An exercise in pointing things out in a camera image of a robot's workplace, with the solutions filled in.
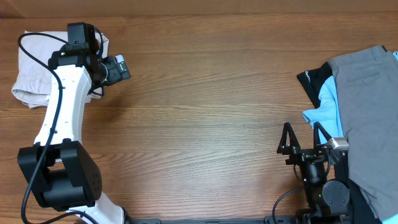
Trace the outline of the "grey trousers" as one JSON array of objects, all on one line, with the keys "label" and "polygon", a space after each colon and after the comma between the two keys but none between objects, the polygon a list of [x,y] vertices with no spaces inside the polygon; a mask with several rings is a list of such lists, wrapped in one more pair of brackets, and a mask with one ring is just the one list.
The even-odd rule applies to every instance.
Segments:
[{"label": "grey trousers", "polygon": [[349,144],[349,178],[385,221],[397,215],[397,59],[375,46],[328,63]]}]

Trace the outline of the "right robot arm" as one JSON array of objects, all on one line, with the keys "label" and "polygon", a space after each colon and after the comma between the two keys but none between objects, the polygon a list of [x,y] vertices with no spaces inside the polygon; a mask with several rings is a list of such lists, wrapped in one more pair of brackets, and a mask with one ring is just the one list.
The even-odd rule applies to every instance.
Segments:
[{"label": "right robot arm", "polygon": [[279,221],[275,211],[280,201],[303,190],[307,208],[297,210],[289,218],[290,223],[350,223],[349,187],[341,180],[328,179],[331,167],[345,157],[347,150],[346,139],[333,138],[319,122],[314,124],[313,147],[302,149],[290,123],[286,122],[277,153],[288,157],[285,163],[293,166],[294,174],[302,182],[302,186],[278,198],[272,209],[273,222]]}]

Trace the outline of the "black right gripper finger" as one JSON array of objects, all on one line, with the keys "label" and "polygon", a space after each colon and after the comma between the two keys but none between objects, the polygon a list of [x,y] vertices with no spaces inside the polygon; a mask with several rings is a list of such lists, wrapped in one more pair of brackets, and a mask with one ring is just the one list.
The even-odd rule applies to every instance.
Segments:
[{"label": "black right gripper finger", "polygon": [[313,146],[320,147],[328,142],[332,137],[321,125],[319,121],[313,124]]},{"label": "black right gripper finger", "polygon": [[277,153],[282,155],[297,154],[300,150],[300,144],[289,122],[284,123],[282,137],[280,139]]}]

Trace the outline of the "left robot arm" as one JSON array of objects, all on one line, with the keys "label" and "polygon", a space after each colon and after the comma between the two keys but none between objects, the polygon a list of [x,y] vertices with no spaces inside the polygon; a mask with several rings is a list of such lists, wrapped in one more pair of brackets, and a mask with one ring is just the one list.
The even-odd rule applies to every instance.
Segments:
[{"label": "left robot arm", "polygon": [[82,145],[85,100],[95,88],[130,78],[122,55],[99,59],[88,48],[53,53],[44,66],[52,74],[43,125],[33,146],[21,148],[17,162],[28,183],[21,206],[27,223],[29,195],[43,208],[76,215],[86,223],[131,223],[128,212],[103,192],[99,167]]}]

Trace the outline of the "beige khaki shorts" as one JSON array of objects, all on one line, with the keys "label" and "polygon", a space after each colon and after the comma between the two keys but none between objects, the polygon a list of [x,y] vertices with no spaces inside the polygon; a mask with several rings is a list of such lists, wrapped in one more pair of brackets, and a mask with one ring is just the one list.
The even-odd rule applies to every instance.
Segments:
[{"label": "beige khaki shorts", "polygon": [[[22,38],[21,44],[28,53],[48,64],[52,53],[63,46],[63,42],[53,37],[68,40],[66,32],[45,31],[44,35],[28,35]],[[18,66],[19,74],[12,87],[12,94],[30,109],[47,106],[52,89],[52,74],[22,50],[19,50]]]}]

